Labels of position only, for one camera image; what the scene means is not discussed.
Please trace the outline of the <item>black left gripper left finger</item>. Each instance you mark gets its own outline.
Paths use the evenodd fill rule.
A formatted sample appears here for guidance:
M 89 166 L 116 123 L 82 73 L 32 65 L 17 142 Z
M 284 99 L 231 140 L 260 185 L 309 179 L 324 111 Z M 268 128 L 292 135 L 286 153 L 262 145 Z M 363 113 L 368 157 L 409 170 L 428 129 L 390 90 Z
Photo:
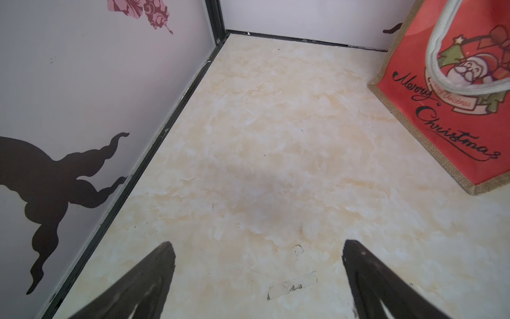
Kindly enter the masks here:
M 168 241 L 115 282 L 73 318 L 160 318 L 175 271 L 176 255 Z

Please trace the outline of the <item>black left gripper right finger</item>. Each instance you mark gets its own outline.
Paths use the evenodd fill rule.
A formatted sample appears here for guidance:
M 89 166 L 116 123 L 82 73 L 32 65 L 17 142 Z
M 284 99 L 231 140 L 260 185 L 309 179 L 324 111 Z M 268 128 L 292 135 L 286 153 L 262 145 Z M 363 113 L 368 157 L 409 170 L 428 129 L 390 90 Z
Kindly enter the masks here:
M 343 265 L 358 318 L 448 318 L 356 240 L 346 240 Z

